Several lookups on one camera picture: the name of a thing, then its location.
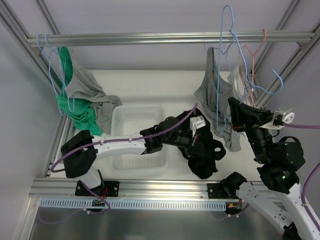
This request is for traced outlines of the black tank top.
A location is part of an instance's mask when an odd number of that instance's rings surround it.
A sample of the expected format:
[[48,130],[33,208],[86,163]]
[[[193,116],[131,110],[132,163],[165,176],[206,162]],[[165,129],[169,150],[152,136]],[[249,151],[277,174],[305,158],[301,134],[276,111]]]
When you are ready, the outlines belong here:
[[196,132],[198,138],[190,153],[183,147],[178,149],[183,157],[187,159],[188,167],[200,179],[208,179],[216,173],[216,161],[226,155],[226,150],[221,141],[215,140],[211,132],[210,122],[204,118],[206,125]]

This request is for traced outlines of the blue wire hanger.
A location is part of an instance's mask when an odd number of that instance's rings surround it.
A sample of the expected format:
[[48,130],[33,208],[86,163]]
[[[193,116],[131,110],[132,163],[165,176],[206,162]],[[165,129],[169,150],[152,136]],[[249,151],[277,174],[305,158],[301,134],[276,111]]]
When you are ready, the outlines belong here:
[[[223,7],[222,9],[222,14],[221,14],[221,25],[220,25],[220,35],[222,35],[222,28],[224,26],[224,19],[225,19],[225,12],[226,12],[226,9],[229,9],[230,11],[230,16],[231,16],[231,25],[230,25],[230,29],[229,29],[229,32],[231,33],[231,36],[232,36],[232,40],[231,40],[231,45],[233,44],[233,42],[236,43],[237,45],[237,48],[238,48],[238,52],[240,51],[240,58],[242,60],[244,60],[244,69],[245,69],[245,73],[248,74],[248,64],[247,64],[247,61],[246,61],[246,58],[244,56],[244,53],[243,53],[243,50],[240,50],[240,48],[242,48],[240,46],[240,41],[239,41],[239,38],[238,38],[238,35],[236,34],[236,32],[234,31],[234,24],[235,24],[235,16],[234,16],[234,11],[233,11],[233,8],[231,5],[227,4]],[[279,77],[279,74],[273,69],[272,70],[273,74],[276,75],[277,77]],[[267,90],[265,88],[263,88],[262,86],[260,85],[256,85],[255,83],[252,84],[250,83],[248,80],[245,80],[246,82],[248,82],[250,84],[250,88],[253,88],[254,90],[262,90],[264,92],[267,92]],[[273,96],[274,95],[277,95],[279,94],[280,92],[282,92],[284,87],[281,87],[281,89],[276,92],[276,93],[273,93]],[[243,96],[241,98],[241,102],[244,103],[245,102],[245,97],[244,97],[244,93],[243,93]]]

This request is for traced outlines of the white tank top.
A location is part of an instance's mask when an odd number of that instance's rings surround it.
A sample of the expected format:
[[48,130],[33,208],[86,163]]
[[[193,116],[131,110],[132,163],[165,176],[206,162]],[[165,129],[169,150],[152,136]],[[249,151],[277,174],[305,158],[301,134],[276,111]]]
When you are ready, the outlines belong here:
[[246,135],[248,91],[244,81],[244,70],[238,63],[229,73],[227,81],[231,84],[231,94],[228,97],[228,111],[231,129],[240,135]]

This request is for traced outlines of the pink wire hanger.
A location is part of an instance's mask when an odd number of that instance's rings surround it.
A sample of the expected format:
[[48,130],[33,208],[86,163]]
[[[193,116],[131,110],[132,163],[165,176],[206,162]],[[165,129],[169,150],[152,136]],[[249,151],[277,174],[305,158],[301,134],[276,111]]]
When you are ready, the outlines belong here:
[[251,51],[250,48],[246,44],[243,44],[242,48],[240,48],[240,50],[239,50],[239,54],[241,53],[242,49],[247,50],[249,52],[249,54],[251,55],[251,58],[252,58],[251,80],[248,80],[248,74],[245,73],[245,61],[242,60],[242,63],[240,63],[240,66],[242,67],[240,75],[242,76],[242,84],[243,84],[243,87],[244,87],[244,92],[243,92],[244,93],[244,98],[246,100],[246,103],[248,103],[251,107],[254,106],[254,88],[253,87],[250,88],[251,85],[247,81],[249,81],[251,84],[255,83],[254,77],[255,77],[255,59],[256,59],[256,55],[259,53],[261,47],[266,42],[266,38],[267,38],[267,30],[263,29],[262,31],[264,33],[263,41],[254,52]]

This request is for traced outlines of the blue hanger of grey top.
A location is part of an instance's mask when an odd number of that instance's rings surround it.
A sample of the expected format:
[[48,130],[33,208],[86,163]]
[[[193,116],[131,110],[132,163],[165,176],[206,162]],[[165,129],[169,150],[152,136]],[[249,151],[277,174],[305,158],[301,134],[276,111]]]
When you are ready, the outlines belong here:
[[231,119],[228,111],[228,97],[232,85],[223,80],[219,64],[215,59],[215,48],[209,46],[206,50],[205,66],[205,103],[215,121],[215,131],[220,135],[231,132]]

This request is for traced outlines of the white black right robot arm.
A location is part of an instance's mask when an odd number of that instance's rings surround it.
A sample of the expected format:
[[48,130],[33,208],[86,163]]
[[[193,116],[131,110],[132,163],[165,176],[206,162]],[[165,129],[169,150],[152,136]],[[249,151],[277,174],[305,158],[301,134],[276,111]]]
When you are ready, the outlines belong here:
[[225,179],[223,193],[238,197],[263,215],[284,240],[318,240],[320,220],[306,198],[306,186],[301,185],[297,171],[305,164],[301,142],[293,136],[273,141],[270,130],[287,127],[295,117],[292,108],[275,112],[254,108],[234,97],[228,99],[232,129],[244,132],[254,154],[260,179],[274,192],[284,209],[257,192],[241,174],[234,172]]

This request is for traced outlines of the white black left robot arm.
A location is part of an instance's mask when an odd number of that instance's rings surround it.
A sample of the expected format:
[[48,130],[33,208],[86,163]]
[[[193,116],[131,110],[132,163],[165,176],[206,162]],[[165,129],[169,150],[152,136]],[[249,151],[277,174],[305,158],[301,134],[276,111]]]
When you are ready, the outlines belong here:
[[84,182],[93,196],[104,190],[101,173],[93,167],[95,160],[121,155],[151,155],[160,152],[164,145],[190,150],[197,138],[193,126],[182,124],[187,118],[168,117],[153,127],[121,137],[93,136],[82,130],[61,147],[65,175]]

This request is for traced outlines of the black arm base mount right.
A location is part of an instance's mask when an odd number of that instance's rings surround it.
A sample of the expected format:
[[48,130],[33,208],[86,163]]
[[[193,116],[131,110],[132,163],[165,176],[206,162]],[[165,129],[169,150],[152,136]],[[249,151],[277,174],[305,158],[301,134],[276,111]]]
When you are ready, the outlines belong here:
[[207,194],[209,199],[237,199],[236,186],[225,181],[208,183]]

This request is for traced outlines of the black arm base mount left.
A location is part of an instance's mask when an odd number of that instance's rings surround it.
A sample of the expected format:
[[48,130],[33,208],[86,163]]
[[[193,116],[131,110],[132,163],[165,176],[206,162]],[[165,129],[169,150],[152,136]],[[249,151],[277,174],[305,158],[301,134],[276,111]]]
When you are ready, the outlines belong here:
[[[91,191],[98,196],[103,197],[118,197],[119,195],[119,189],[120,189],[120,182],[119,181],[103,181],[103,184],[92,188]],[[75,193],[76,196],[80,197],[89,197],[93,196],[82,184],[82,182],[79,180],[77,182]]]

